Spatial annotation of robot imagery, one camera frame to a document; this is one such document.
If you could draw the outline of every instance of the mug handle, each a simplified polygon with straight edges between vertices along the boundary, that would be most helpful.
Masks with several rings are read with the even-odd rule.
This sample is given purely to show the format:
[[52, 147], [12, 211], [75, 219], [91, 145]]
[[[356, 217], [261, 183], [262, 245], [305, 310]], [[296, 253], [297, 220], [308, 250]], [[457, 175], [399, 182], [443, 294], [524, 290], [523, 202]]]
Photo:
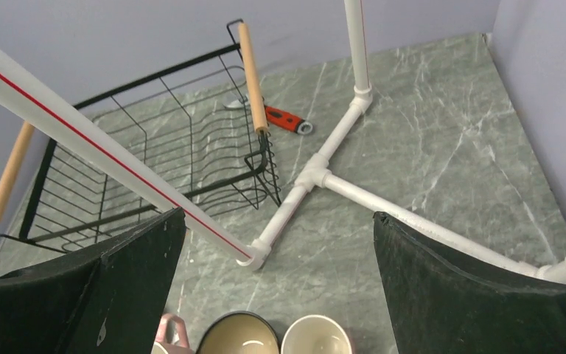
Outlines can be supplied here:
[[189, 339], [187, 338], [185, 321], [181, 317], [173, 313], [165, 313], [159, 320], [159, 326], [157, 327], [155, 341], [158, 341], [160, 343], [167, 343], [166, 329], [168, 328], [168, 322], [174, 322], [175, 324], [175, 331], [179, 336], [179, 347], [189, 349]]

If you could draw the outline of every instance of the wire basket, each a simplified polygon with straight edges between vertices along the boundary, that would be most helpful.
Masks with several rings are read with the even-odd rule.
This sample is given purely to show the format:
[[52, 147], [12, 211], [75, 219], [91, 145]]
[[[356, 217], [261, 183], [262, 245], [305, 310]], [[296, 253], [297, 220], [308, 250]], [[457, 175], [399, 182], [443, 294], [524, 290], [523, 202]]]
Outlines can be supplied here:
[[[240, 45], [231, 31], [240, 21], [227, 25], [231, 45], [75, 106], [210, 216], [258, 209], [267, 198], [281, 203], [268, 135], [254, 133], [248, 107], [231, 111], [223, 105], [241, 97], [245, 86]], [[66, 253], [158, 213], [51, 140], [18, 237], [2, 236]]]

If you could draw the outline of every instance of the wall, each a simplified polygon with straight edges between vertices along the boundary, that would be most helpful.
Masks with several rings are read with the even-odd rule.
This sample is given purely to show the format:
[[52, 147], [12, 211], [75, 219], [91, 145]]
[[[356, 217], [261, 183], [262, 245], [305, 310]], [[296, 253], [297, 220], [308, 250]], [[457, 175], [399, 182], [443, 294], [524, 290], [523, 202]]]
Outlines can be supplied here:
[[491, 48], [566, 219], [566, 1], [503, 0]]
[[[499, 0], [365, 0], [375, 52], [489, 32]], [[229, 43], [243, 17], [261, 73], [349, 55], [342, 0], [0, 0], [0, 47], [70, 103]], [[0, 171], [21, 121], [0, 108]], [[41, 158], [40, 134], [26, 166]], [[11, 204], [29, 184], [25, 172]]]

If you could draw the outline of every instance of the gray marble surface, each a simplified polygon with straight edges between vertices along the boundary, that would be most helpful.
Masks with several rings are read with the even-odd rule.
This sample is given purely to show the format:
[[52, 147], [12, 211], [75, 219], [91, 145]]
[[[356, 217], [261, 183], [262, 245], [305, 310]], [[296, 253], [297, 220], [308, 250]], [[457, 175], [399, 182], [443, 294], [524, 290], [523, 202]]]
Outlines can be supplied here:
[[[565, 222], [480, 35], [370, 55], [368, 66], [374, 104], [332, 159], [334, 174], [514, 260], [566, 255]], [[349, 59], [263, 77], [269, 105], [315, 124], [310, 136], [272, 128], [282, 195], [346, 111], [353, 82]], [[250, 243], [275, 210], [266, 202], [217, 219]], [[232, 310], [282, 332], [322, 313], [351, 330], [359, 353], [395, 353], [372, 225], [371, 211], [316, 189], [254, 273], [189, 234], [168, 307], [193, 344]], [[0, 275], [55, 256], [7, 241]]]

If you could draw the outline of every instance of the wooden handle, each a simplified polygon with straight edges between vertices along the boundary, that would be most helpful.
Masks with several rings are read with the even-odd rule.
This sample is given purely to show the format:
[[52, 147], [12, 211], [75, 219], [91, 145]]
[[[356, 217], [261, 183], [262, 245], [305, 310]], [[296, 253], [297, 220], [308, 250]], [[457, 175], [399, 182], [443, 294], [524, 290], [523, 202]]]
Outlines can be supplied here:
[[23, 123], [21, 132], [18, 133], [18, 138], [16, 138], [16, 142], [14, 143], [10, 158], [7, 160], [7, 164], [3, 170], [0, 181], [0, 221], [3, 218], [7, 202], [10, 200], [10, 194], [12, 193], [16, 176], [18, 176], [18, 171], [21, 169], [25, 153], [29, 147], [33, 130], [33, 125], [27, 122]]
[[248, 87], [248, 99], [251, 103], [251, 113], [253, 114], [253, 126], [255, 127], [255, 132], [267, 133], [268, 121], [265, 118], [263, 96], [262, 90], [259, 87], [259, 75], [255, 66], [251, 34], [248, 32], [248, 25], [245, 23], [241, 23], [237, 29], [240, 32], [240, 47], [242, 49], [242, 58], [244, 59], [244, 72], [246, 74], [246, 86]]

